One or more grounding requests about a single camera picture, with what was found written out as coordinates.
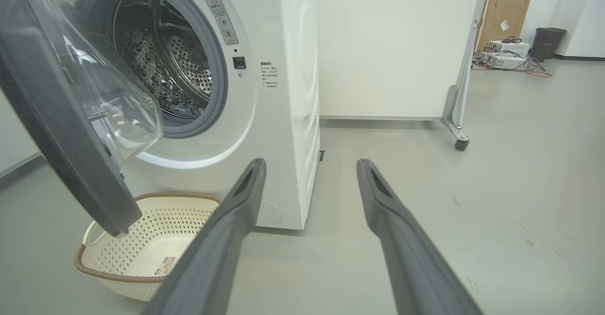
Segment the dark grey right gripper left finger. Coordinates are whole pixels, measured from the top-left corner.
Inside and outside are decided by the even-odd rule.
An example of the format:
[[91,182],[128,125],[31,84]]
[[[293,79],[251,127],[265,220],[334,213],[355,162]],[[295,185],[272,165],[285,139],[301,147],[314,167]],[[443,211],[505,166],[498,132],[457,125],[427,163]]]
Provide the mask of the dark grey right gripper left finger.
[[255,228],[267,167],[255,158],[147,304],[145,315],[224,315],[242,242]]

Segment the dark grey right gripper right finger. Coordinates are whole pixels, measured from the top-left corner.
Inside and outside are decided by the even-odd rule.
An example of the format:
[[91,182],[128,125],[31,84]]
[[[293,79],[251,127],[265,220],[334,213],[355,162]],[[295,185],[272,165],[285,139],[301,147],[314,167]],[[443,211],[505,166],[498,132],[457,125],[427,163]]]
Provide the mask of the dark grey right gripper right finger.
[[369,159],[356,163],[365,219],[380,239],[400,315],[482,311],[413,214]]

